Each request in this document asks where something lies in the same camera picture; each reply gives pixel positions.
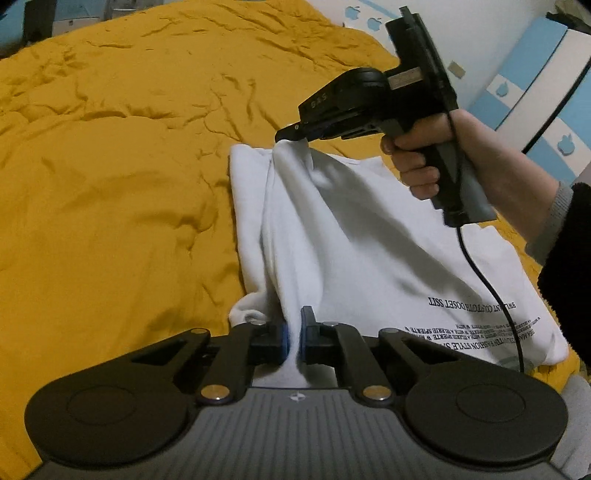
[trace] ribbed gray surface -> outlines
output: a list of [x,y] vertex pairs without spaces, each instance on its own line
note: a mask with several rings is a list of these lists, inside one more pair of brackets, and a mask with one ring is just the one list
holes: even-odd
[[206,408],[162,454],[118,470],[48,463],[32,480],[563,480],[548,464],[519,472],[472,472],[417,446],[396,415],[355,403],[342,390],[251,388],[239,403]]

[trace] white wall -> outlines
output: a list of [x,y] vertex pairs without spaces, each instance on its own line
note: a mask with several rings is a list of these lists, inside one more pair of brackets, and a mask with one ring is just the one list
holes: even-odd
[[[336,23],[343,5],[358,0],[309,0]],[[525,29],[554,10],[554,0],[372,0],[389,11],[408,5],[421,14],[447,66],[452,60],[466,70],[462,80],[450,74],[460,106],[468,107],[490,83]]]

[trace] finger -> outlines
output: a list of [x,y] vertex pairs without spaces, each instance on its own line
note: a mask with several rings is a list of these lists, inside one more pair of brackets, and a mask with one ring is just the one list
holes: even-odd
[[382,152],[384,152],[386,155],[392,155],[397,150],[396,146],[394,145],[394,140],[392,140],[392,138],[388,137],[387,135],[382,137],[379,146],[382,149]]
[[405,173],[417,168],[423,168],[426,164],[426,160],[425,156],[418,152],[396,150],[392,155],[392,163],[400,173]]
[[439,193],[439,185],[437,183],[417,185],[416,187],[410,187],[410,192],[419,200],[428,200]]
[[447,115],[428,116],[417,120],[413,127],[395,140],[395,145],[403,150],[416,150],[452,139]]
[[424,167],[411,170],[400,175],[400,180],[409,187],[429,185],[439,181],[439,170],[435,167]]

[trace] blue apple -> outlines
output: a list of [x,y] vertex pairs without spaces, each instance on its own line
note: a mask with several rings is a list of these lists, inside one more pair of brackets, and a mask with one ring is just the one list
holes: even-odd
[[564,135],[562,137],[562,140],[558,142],[558,149],[560,150],[560,153],[562,153],[565,157],[572,155],[575,149],[573,136],[571,134]]
[[351,20],[357,20],[359,18],[360,7],[347,7],[345,8],[345,16]]
[[507,82],[501,83],[499,85],[499,88],[496,90],[496,94],[499,97],[506,97],[509,94],[509,85],[507,85]]
[[368,29],[377,32],[382,25],[381,18],[370,18],[368,20]]

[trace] white garment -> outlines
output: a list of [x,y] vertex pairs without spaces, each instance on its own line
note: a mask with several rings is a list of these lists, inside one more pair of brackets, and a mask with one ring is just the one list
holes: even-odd
[[[248,294],[230,322],[283,315],[290,354],[257,385],[318,386],[296,365],[300,309],[362,335],[397,327],[506,367],[517,366],[511,330],[462,255],[456,231],[412,197],[381,158],[326,155],[306,141],[273,150],[235,145],[230,177],[238,252]],[[527,368],[568,355],[560,329],[494,227],[463,228],[468,251],[522,336]]]

